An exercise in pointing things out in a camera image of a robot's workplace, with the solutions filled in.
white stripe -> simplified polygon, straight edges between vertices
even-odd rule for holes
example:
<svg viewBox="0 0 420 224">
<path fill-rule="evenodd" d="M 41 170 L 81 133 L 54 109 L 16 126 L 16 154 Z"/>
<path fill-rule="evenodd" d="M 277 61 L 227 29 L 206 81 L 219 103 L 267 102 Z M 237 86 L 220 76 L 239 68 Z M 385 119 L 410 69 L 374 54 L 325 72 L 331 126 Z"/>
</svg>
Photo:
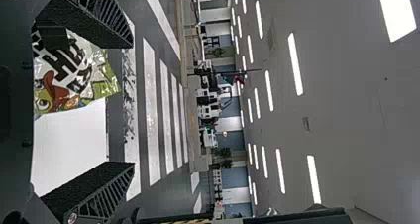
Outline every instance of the white stripe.
<svg viewBox="0 0 420 224">
<path fill-rule="evenodd" d="M 182 167 L 182 147 L 179 129 L 179 108 L 178 108 L 178 82 L 175 76 L 172 75 L 172 99 L 173 99 L 173 121 L 175 125 L 175 144 L 176 144 L 176 160 L 178 167 Z"/>
<path fill-rule="evenodd" d="M 195 172 L 191 176 L 191 193 L 195 192 L 195 189 L 197 189 L 198 183 L 200 183 L 200 173 Z"/>
<path fill-rule="evenodd" d="M 155 14 L 155 17 L 157 17 L 158 23 L 160 24 L 161 28 L 163 29 L 164 34 L 169 40 L 170 45 L 172 46 L 173 50 L 178 56 L 178 59 L 181 60 L 178 39 L 176 38 L 176 35 L 173 32 L 172 26 L 170 25 L 170 22 L 167 19 L 167 16 L 164 13 L 163 8 L 161 7 L 160 1 L 159 0 L 147 0 L 147 1 L 149 5 L 151 6 L 152 11 Z"/>
<path fill-rule="evenodd" d="M 160 62 L 161 74 L 161 103 L 163 107 L 163 129 L 164 129 L 164 150 L 166 157 L 166 173 L 174 171 L 173 152 L 172 152 L 172 127 L 170 126 L 170 99 L 169 99 L 169 80 L 167 66 Z"/>
<path fill-rule="evenodd" d="M 133 22 L 126 16 L 130 25 L 133 37 L 136 29 Z M 131 100 L 124 100 L 123 113 L 127 116 L 127 131 L 124 131 L 126 143 L 124 144 L 124 161 L 134 164 L 134 177 L 127 191 L 127 201 L 137 196 L 141 192 L 140 176 L 140 152 L 139 152 L 139 117 L 137 113 L 137 72 L 136 72 L 136 44 L 132 49 L 126 49 L 123 53 L 123 76 L 127 78 L 123 81 L 123 91 L 127 92 L 124 96 L 129 96 Z"/>
<path fill-rule="evenodd" d="M 201 201 L 201 192 L 198 194 L 197 200 L 194 204 L 194 214 L 201 213 L 201 209 L 203 208 L 203 203 Z"/>
<path fill-rule="evenodd" d="M 185 100 L 183 99 L 183 87 L 179 84 L 179 99 L 181 101 L 181 123 L 182 123 L 182 139 L 184 145 L 184 161 L 188 162 L 188 144 L 186 141 L 186 123 L 185 123 Z"/>
<path fill-rule="evenodd" d="M 145 57 L 146 130 L 148 136 L 148 160 L 150 186 L 160 180 L 160 154 L 158 148 L 157 85 L 155 73 L 155 51 L 143 39 Z"/>
</svg>

gray floor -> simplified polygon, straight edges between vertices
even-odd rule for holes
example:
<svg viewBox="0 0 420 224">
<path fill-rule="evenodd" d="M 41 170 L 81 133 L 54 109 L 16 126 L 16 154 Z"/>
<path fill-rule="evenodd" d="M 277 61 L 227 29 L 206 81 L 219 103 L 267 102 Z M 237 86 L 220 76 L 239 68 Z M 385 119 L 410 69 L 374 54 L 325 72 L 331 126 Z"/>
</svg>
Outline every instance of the gray floor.
<svg viewBox="0 0 420 224">
<path fill-rule="evenodd" d="M 169 19 L 171 27 L 175 28 L 175 0 L 159 0 L 164 13 Z M 141 181 L 142 193 L 125 206 L 120 208 L 115 220 L 121 217 L 130 215 L 131 212 L 141 207 L 144 209 L 145 218 L 162 217 L 171 215 L 192 214 L 193 206 L 201 192 L 203 207 L 208 203 L 208 185 L 205 180 L 200 181 L 194 193 L 191 193 L 191 173 L 189 171 L 189 164 L 184 164 L 181 168 L 176 168 L 175 172 L 170 175 L 166 174 L 166 165 L 164 157 L 164 136 L 163 136 L 163 120 L 158 116 L 158 130 L 159 130 L 159 149 L 160 149 L 160 174 L 161 180 L 149 186 L 149 169 L 148 169 L 148 146 L 146 136 L 146 112 L 145 112 L 145 87 L 144 87 L 144 62 L 143 62 L 143 45 L 142 41 L 145 38 L 152 48 L 155 50 L 156 57 L 156 74 L 157 74 L 157 112 L 162 113 L 161 103 L 161 83 L 160 83 L 160 64 L 163 60 L 167 65 L 170 74 L 174 74 L 179 82 L 179 60 L 174 53 L 167 37 L 165 36 L 161 26 L 158 23 L 147 0 L 119 0 L 121 6 L 136 25 L 136 56 L 137 56 L 137 89 L 138 89 L 138 114 L 139 114 L 139 146 L 140 146 L 140 161 L 141 161 Z M 112 51 L 110 53 L 111 62 L 114 64 L 121 63 L 121 53 L 119 51 Z M 122 79 L 121 71 L 116 71 L 117 76 Z M 169 91 L 171 91 L 171 82 L 169 82 Z M 172 101 L 172 94 L 169 92 L 170 101 Z M 123 118 L 122 111 L 122 95 L 111 97 L 108 103 L 109 110 L 109 132 L 110 132 L 110 159 L 111 161 L 121 161 L 124 159 L 124 141 L 123 136 Z M 171 106 L 170 113 L 173 115 L 173 107 Z M 175 132 L 173 119 L 172 122 L 172 142 L 173 153 L 175 151 Z"/>
</svg>

floor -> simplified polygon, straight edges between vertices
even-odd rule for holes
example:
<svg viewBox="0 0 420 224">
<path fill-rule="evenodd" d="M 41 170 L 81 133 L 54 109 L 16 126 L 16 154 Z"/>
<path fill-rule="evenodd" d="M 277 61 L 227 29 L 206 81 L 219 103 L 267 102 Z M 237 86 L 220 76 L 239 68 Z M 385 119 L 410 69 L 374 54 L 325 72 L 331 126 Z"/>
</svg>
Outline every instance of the floor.
<svg viewBox="0 0 420 224">
<path fill-rule="evenodd" d="M 115 220 L 131 215 L 138 207 L 143 209 L 144 218 L 205 212 L 210 202 L 207 177 L 190 173 L 189 169 L 185 122 L 188 111 L 179 81 L 175 0 L 118 1 L 136 39 L 133 49 L 109 51 L 110 63 L 124 93 L 98 101 L 86 110 L 74 111 L 78 118 L 72 111 L 37 121 L 39 140 L 35 146 L 44 146 L 38 149 L 34 161 L 47 160 L 54 151 L 49 146 L 55 146 L 60 155 L 48 162 L 50 168 L 45 162 L 34 162 L 35 190 L 45 194 L 107 160 L 132 162 L 136 163 L 136 175 L 128 191 L 128 202 L 118 210 Z M 78 138 L 63 142 L 63 136 L 56 136 L 54 131 L 60 135 L 65 132 L 54 126 L 66 120 L 71 121 L 67 122 L 68 129 L 77 128 L 73 130 Z M 89 131 L 93 125 L 96 134 Z M 47 140 L 47 134 L 54 135 Z M 94 146 L 86 150 L 87 144 Z M 62 165 L 60 157 L 65 155 L 68 162 Z M 56 168 L 63 175 L 48 184 L 47 180 L 55 178 Z"/>
</svg>

floor marking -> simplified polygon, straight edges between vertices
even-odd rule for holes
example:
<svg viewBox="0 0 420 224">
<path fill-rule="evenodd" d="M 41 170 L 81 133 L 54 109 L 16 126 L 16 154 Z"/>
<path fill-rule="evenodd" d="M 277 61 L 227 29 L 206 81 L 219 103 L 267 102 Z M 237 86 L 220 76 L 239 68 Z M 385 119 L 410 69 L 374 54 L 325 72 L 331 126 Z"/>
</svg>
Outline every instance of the floor marking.
<svg viewBox="0 0 420 224">
<path fill-rule="evenodd" d="M 158 148 L 158 102 L 155 72 L 155 51 L 143 39 L 145 58 L 146 130 L 148 136 L 149 184 L 160 180 L 160 154 Z"/>
</svg>

colorful packaging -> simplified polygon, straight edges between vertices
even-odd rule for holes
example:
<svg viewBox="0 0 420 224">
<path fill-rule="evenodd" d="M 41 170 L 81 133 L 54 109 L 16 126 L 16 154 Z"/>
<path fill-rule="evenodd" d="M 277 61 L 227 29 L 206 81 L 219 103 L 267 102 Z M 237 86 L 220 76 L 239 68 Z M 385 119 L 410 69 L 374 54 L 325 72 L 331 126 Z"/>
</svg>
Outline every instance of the colorful packaging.
<svg viewBox="0 0 420 224">
<path fill-rule="evenodd" d="M 70 50 L 47 50 L 40 33 L 32 33 L 34 52 L 34 112 L 68 111 L 121 91 L 102 50 L 67 31 Z"/>
</svg>

